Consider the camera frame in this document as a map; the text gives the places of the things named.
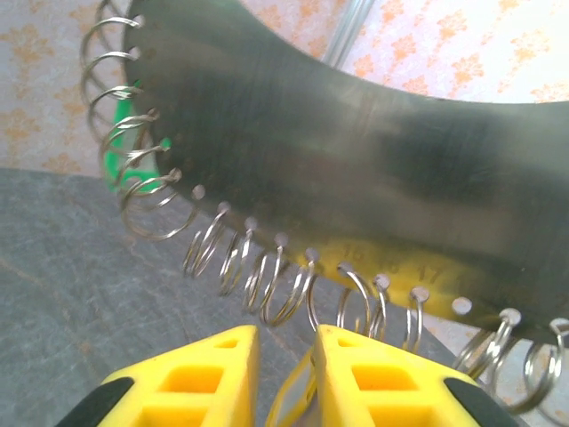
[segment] clamp jaw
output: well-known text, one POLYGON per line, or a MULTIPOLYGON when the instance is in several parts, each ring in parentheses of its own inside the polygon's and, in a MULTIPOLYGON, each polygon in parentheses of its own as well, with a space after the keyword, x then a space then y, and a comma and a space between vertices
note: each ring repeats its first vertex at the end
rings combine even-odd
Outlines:
MULTIPOLYGON (((256 326, 239 326, 121 369, 57 427, 254 426, 256 326)), ((467 375, 336 326, 319 326, 267 427, 517 424, 467 375)))

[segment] engraved number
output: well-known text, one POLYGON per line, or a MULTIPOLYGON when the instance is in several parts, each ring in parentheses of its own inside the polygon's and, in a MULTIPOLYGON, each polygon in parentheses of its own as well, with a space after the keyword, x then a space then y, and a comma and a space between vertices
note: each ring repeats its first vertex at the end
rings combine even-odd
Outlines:
POLYGON ((397 274, 399 272, 399 263, 397 261, 387 261, 386 267, 387 271, 391 274, 397 274))
POLYGON ((352 246, 350 244, 346 244, 344 246, 344 258, 347 260, 359 262, 365 258, 364 249, 360 246, 352 246))
POLYGON ((427 280, 431 285, 435 284, 438 277, 443 273, 443 269, 440 267, 432 267, 427 265, 421 265, 418 268, 419 271, 419 281, 423 282, 427 280))

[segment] metal plate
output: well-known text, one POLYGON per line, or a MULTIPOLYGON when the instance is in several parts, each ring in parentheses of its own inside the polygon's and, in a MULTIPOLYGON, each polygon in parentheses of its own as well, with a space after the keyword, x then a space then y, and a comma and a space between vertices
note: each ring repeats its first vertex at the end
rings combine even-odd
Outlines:
POLYGON ((125 64, 140 80, 139 111, 157 109, 157 159, 181 169, 176 190, 202 207, 232 206, 241 230, 290 238, 289 255, 321 254, 321 273, 349 261, 386 273, 394 303, 414 286, 425 310, 495 327, 523 313, 515 334, 550 341, 569 313, 569 102, 500 105, 403 93, 331 69, 297 51, 236 0, 134 0, 125 64), (459 317, 452 301, 473 302, 459 317))

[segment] metal spring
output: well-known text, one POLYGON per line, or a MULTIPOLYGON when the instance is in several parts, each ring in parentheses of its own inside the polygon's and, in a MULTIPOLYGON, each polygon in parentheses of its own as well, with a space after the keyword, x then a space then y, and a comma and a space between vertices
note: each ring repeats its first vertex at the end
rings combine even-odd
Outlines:
MULTIPOLYGON (((521 316, 513 309, 506 309, 501 313, 501 323, 495 332, 479 331, 464 347, 456 358, 453 368, 465 372, 473 379, 481 374, 488 374, 488 384, 485 389, 488 394, 497 398, 498 379, 504 360, 518 343, 518 339, 511 336, 511 332, 519 323, 521 316)), ((501 403, 513 415, 521 415, 532 409, 541 414, 555 425, 567 426, 569 423, 559 416, 550 413, 541 407, 541 403, 554 390, 563 371, 565 358, 565 338, 569 335, 569 321, 555 319, 549 324, 551 333, 555 336, 555 346, 549 350, 546 369, 537 382, 532 380, 535 365, 540 351, 546 344, 534 342, 525 354, 524 378, 525 397, 513 404, 501 403)))
MULTIPOLYGON (((149 126, 159 118, 158 112, 152 110, 147 114, 126 117, 114 124, 97 111, 99 102, 106 97, 111 97, 118 101, 130 100, 143 92, 143 89, 134 85, 106 87, 94 72, 98 64, 111 58, 122 61, 136 60, 136 56, 133 53, 113 51, 103 29, 107 25, 116 24, 125 25, 130 28, 140 28, 142 24, 136 20, 130 20, 121 16, 118 8, 111 0, 102 0, 100 2, 96 12, 96 18, 97 21, 95 25, 85 35, 81 46, 81 65, 84 69, 81 78, 81 92, 84 102, 88 105, 87 119, 89 127, 93 137, 100 145, 99 156, 101 163, 109 152, 113 152, 125 159, 119 168, 117 177, 114 179, 114 184, 119 187, 121 217, 126 228, 134 234, 153 241, 163 241, 173 238, 187 229, 196 219, 199 211, 195 204, 186 221, 179 227, 166 233, 157 234, 136 225, 132 221, 131 213, 133 211, 144 212, 159 209, 171 203, 178 196, 178 193, 173 191, 161 201, 150 205, 134 205, 132 201, 135 198, 148 197, 170 188, 171 184, 181 179, 181 171, 173 169, 164 176, 139 181, 131 186, 123 185, 123 177, 128 169, 138 167, 140 161, 146 156, 166 152, 169 149, 161 145, 145 148, 141 143, 149 126), (110 10, 116 16, 102 19, 103 12, 106 9, 110 10), (89 44, 95 34, 99 36, 99 40, 109 52, 89 60, 89 44), (92 99, 90 99, 87 94, 87 85, 89 82, 95 84, 100 90, 100 93, 92 99), (95 125, 96 118, 111 126, 110 130, 105 134, 101 133, 95 125), (127 131, 135 131, 137 133, 137 143, 134 148, 119 149, 115 147, 113 142, 127 131), (146 188, 152 184, 158 185, 152 190, 146 190, 146 188)), ((199 201, 204 195, 205 189, 202 186, 196 186, 192 192, 192 198, 195 201, 199 201)), ((223 220, 228 215, 230 215, 230 205, 223 202, 219 205, 218 213, 212 219, 207 229, 199 230, 195 233, 183 262, 183 271, 185 274, 190 275, 192 278, 197 278, 207 268, 214 253, 220 249, 221 237, 227 230, 223 220)), ((249 218, 245 221, 244 228, 244 235, 233 232, 226 249, 225 257, 219 271, 219 295, 226 296, 236 290, 237 285, 244 275, 245 266, 249 261, 252 261, 252 269, 246 275, 247 277, 244 281, 244 311, 251 314, 259 314, 260 321, 263 324, 275 327, 282 325, 290 319, 304 303, 307 308, 310 325, 316 330, 317 325, 320 324, 314 302, 314 286, 318 279, 317 251, 310 248, 307 249, 305 252, 305 265, 295 266, 295 264, 290 262, 285 256, 288 243, 286 235, 279 234, 275 237, 275 246, 270 248, 272 250, 265 248, 260 254, 250 260, 252 257, 252 242, 255 231, 258 229, 258 224, 253 218, 249 218), (268 257, 271 252, 276 255, 273 269, 268 268, 268 257), (283 284, 286 273, 291 271, 291 269, 296 269, 293 273, 293 288, 288 294, 286 302, 276 313, 271 314, 271 303, 275 291, 283 284)), ((362 325, 356 326, 357 331, 366 336, 383 340, 388 318, 386 312, 389 302, 388 276, 379 274, 373 283, 369 284, 346 262, 338 265, 338 271, 353 282, 364 302, 364 321, 362 325)), ((345 326, 347 301, 351 292, 351 289, 346 288, 338 301, 336 325, 339 327, 345 326)), ((409 294, 410 305, 406 312, 406 328, 402 346, 408 351, 417 352, 419 348, 423 329, 423 306, 428 297, 428 295, 423 294, 420 288, 414 288, 409 294)), ((484 371, 487 371, 490 382, 486 389, 491 395, 495 396, 498 376, 503 361, 517 343, 517 340, 511 337, 511 332, 516 326, 516 323, 517 322, 511 316, 511 310, 503 311, 501 313, 501 324, 497 331, 480 331, 475 335, 457 357, 453 367, 466 372, 475 379, 484 371), (476 353, 480 350, 482 350, 482 356, 476 357, 476 353)), ((509 406, 505 405, 505 407, 512 414, 522 414, 531 409, 538 408, 538 410, 553 423, 566 426, 568 425, 567 423, 564 423, 553 414, 540 408, 540 404, 549 395, 561 375, 565 352, 564 339, 569 333, 567 324, 557 326, 552 322, 550 329, 556 337, 557 345, 550 351, 547 371, 537 383, 532 382, 533 367, 542 347, 535 343, 527 352, 524 363, 523 377, 526 389, 529 390, 529 393, 527 397, 519 403, 509 406)))

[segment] green object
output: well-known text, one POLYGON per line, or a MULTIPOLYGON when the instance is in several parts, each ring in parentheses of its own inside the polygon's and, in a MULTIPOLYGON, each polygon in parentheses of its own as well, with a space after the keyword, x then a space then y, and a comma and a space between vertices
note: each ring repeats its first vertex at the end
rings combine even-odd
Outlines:
MULTIPOLYGON (((129 117, 132 114, 132 102, 131 100, 120 100, 116 105, 116 112, 115 112, 115 123, 120 122, 121 120, 129 117)), ((125 145, 125 135, 131 134, 128 130, 123 133, 122 135, 118 136, 113 142, 112 146, 118 149, 123 149, 125 145)), ((162 145, 165 147, 169 147, 171 144, 170 141, 162 141, 162 145)), ((152 178, 156 178, 159 176, 159 173, 156 169, 156 165, 151 168, 144 168, 139 166, 137 168, 128 168, 121 179, 120 182, 116 182, 116 178, 118 177, 119 170, 121 166, 126 161, 125 158, 114 153, 112 151, 108 151, 105 153, 103 158, 103 165, 105 176, 108 179, 108 185, 113 191, 120 190, 124 184, 129 181, 135 179, 136 181, 146 181, 152 178)), ((140 192, 146 193, 155 189, 160 185, 160 182, 151 182, 149 185, 144 186, 140 189, 140 192)))

